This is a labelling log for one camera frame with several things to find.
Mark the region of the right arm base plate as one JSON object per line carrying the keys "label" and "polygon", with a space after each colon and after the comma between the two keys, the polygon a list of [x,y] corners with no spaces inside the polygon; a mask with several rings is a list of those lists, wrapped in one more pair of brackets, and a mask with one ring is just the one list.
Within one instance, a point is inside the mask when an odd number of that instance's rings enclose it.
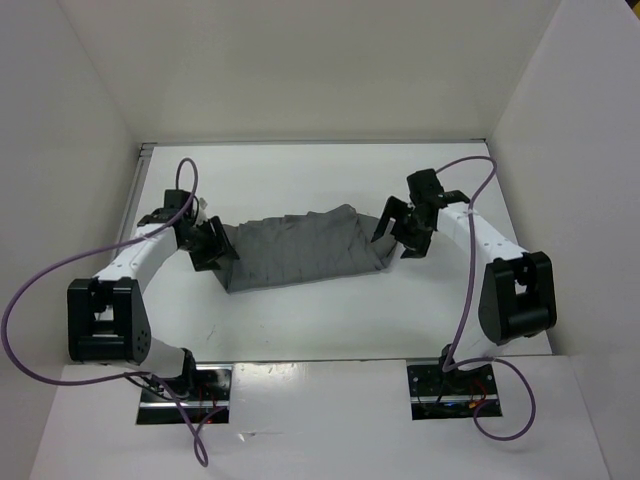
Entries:
{"label": "right arm base plate", "polygon": [[501,417],[497,384],[489,364],[470,370],[442,370],[445,356],[406,363],[414,421]]}

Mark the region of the grey pleated skirt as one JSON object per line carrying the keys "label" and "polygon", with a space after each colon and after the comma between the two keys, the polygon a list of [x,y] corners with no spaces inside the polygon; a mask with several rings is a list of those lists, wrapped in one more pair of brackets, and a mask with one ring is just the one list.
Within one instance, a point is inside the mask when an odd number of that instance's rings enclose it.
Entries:
{"label": "grey pleated skirt", "polygon": [[343,204],[226,225],[239,258],[221,258],[214,275],[233,294],[377,273],[390,266],[397,246],[389,234],[372,240],[377,224],[377,218]]}

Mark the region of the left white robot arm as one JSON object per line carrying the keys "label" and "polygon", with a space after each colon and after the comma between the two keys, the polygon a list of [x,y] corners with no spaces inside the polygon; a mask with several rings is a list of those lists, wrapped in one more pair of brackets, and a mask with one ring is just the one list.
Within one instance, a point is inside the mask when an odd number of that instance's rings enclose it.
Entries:
{"label": "left white robot arm", "polygon": [[153,338],[143,293],[179,250],[195,271],[215,271],[239,255],[219,217],[208,218],[195,196],[169,189],[164,204],[145,215],[135,236],[105,268],[67,290],[68,350],[75,362],[124,363],[163,378],[176,399],[192,397],[201,377],[193,354]]}

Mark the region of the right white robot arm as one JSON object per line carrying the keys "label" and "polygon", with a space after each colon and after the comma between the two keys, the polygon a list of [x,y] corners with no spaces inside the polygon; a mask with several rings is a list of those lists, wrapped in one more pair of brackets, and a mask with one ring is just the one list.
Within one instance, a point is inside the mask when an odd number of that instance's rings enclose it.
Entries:
{"label": "right white robot arm", "polygon": [[476,210],[479,193],[447,191],[434,169],[408,176],[409,199],[387,199],[372,239],[390,234],[405,259],[427,255],[434,234],[450,239],[469,258],[467,292],[453,341],[444,350],[438,380],[450,393],[473,381],[472,368],[502,347],[556,325],[550,257],[510,241]]}

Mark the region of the aluminium table edge rail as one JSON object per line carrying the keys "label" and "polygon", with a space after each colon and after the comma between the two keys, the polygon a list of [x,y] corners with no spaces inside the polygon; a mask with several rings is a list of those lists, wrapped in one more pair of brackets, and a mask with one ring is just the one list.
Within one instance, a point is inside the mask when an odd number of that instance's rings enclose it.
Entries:
{"label": "aluminium table edge rail", "polygon": [[117,148],[90,158],[78,168],[82,192],[88,195],[90,237],[99,242],[124,242],[131,237],[133,214],[139,203],[154,143],[135,142],[127,151]]}

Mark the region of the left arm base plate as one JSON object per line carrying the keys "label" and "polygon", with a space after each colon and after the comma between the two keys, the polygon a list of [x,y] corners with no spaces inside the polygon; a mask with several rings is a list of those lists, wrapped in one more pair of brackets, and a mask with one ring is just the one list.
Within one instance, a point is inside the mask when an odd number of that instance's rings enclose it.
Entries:
{"label": "left arm base plate", "polygon": [[[194,424],[228,424],[233,379],[231,364],[198,363],[192,385],[187,388],[179,379],[164,382],[180,400],[187,417]],[[175,425],[184,420],[167,389],[155,380],[134,380],[141,390],[137,425]]]}

